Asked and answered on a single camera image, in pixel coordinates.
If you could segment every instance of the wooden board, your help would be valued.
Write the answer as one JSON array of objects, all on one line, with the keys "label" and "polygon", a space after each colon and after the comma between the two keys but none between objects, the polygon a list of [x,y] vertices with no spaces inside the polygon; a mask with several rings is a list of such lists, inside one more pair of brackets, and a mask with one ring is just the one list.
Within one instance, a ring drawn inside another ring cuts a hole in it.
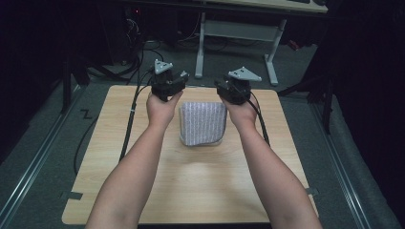
[{"label": "wooden board", "polygon": [[[86,223],[102,183],[117,165],[134,92],[133,86],[113,86],[108,92],[72,190],[83,197],[68,200],[64,223]],[[308,187],[277,93],[253,92],[260,101],[272,148]],[[146,89],[139,96],[128,149],[148,124],[148,93]],[[183,101],[221,100],[216,89],[186,88],[178,106]],[[268,222],[229,118],[218,146],[186,147],[179,137],[179,116],[175,115],[164,137],[158,174],[140,223]]]},{"label": "wooden board", "polygon": [[299,3],[287,0],[206,0],[206,2],[236,4],[251,7],[271,8],[277,10],[296,10],[305,12],[328,12],[325,6],[319,6],[312,0],[310,3]]}]

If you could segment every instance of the controller cable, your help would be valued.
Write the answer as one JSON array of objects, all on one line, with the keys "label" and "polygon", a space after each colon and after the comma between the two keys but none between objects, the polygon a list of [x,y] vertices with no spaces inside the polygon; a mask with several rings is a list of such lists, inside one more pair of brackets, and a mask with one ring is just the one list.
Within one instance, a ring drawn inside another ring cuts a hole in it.
[{"label": "controller cable", "polygon": [[262,126],[263,138],[265,139],[265,142],[268,145],[270,145],[270,142],[268,140],[267,130],[266,130],[266,124],[265,124],[265,121],[263,120],[262,110],[260,109],[259,100],[257,100],[256,95],[254,95],[253,92],[250,92],[250,94],[252,94],[253,97],[256,99],[257,107],[237,87],[235,87],[233,84],[231,84],[231,86],[233,89],[236,90],[236,92],[238,92],[241,96],[244,97],[245,101],[247,103],[249,103],[250,106],[253,108],[253,110],[256,112],[257,116],[259,117],[260,125]]},{"label": "controller cable", "polygon": [[153,70],[149,70],[146,73],[144,73],[142,77],[138,77],[137,89],[135,91],[134,99],[133,99],[133,102],[132,102],[132,106],[131,106],[131,110],[130,110],[131,113],[129,114],[127,130],[126,130],[126,133],[125,133],[124,143],[122,145],[121,155],[119,156],[119,161],[121,161],[125,157],[125,154],[126,154],[126,150],[127,150],[128,142],[129,142],[129,137],[131,135],[132,124],[134,122],[135,109],[137,107],[138,96],[143,91],[143,89],[145,89],[146,87],[148,87],[150,85],[152,77],[149,78],[149,80],[148,80],[148,82],[146,83],[145,86],[143,86],[141,88],[140,85],[143,82],[146,75],[148,75],[149,73],[152,73],[152,72],[153,72]]}]

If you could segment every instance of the handheld controller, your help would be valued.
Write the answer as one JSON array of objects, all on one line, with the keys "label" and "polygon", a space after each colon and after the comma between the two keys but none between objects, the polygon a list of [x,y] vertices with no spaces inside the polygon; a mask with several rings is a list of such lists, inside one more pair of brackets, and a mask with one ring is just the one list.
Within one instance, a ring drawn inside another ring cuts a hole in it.
[{"label": "handheld controller", "polygon": [[241,105],[250,99],[249,81],[262,81],[262,78],[245,67],[229,72],[222,81],[215,80],[217,94],[229,103]]},{"label": "handheld controller", "polygon": [[152,94],[161,101],[167,102],[168,96],[173,96],[185,88],[189,73],[185,71],[172,74],[172,63],[155,60],[155,70],[151,79]]}]

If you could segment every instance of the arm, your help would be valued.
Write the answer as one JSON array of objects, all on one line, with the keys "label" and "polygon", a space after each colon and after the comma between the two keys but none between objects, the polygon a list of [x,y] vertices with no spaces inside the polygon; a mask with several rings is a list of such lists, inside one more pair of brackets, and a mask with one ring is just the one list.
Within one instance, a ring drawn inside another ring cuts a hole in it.
[{"label": "arm", "polygon": [[149,95],[148,127],[105,180],[86,228],[137,228],[155,181],[164,133],[181,94],[168,102]]},{"label": "arm", "polygon": [[[257,106],[254,98],[251,101]],[[298,178],[257,132],[256,112],[246,102],[224,101],[241,137],[247,165],[273,228],[322,228]]]}]

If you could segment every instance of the metal rail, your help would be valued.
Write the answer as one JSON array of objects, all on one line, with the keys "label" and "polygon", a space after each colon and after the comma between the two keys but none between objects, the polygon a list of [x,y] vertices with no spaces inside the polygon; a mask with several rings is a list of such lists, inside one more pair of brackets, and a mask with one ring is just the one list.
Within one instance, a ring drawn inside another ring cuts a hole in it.
[{"label": "metal rail", "polygon": [[66,121],[66,118],[69,116],[69,113],[72,110],[72,107],[76,101],[83,95],[85,91],[84,87],[76,86],[73,94],[73,102],[70,108],[65,112],[61,113],[54,123],[51,130],[48,132],[45,140],[41,144],[41,147],[37,151],[35,157],[33,158],[30,166],[24,173],[24,175],[18,181],[14,191],[12,192],[9,200],[6,205],[3,207],[0,212],[0,229],[7,228],[12,221],[14,214],[17,212],[18,207],[24,200],[26,194],[30,191],[30,188],[35,181],[37,175],[39,174],[42,166],[50,154],[50,148],[53,144],[53,141],[56,139],[57,134],[60,132],[63,124]]},{"label": "metal rail", "polygon": [[343,194],[345,195],[346,201],[348,202],[349,208],[352,211],[353,218],[357,224],[357,228],[369,229],[372,228],[369,220],[366,216],[366,213],[363,210],[361,201],[352,186],[352,182],[349,179],[348,174],[346,173],[345,167],[340,159],[339,154],[333,144],[333,140],[330,135],[325,132],[325,129],[322,125],[322,112],[316,104],[309,104],[309,107],[318,119],[317,126],[322,132],[325,142],[329,147],[330,152],[330,161],[333,167],[334,172],[336,173],[337,179],[339,180],[340,186],[342,187]]}]

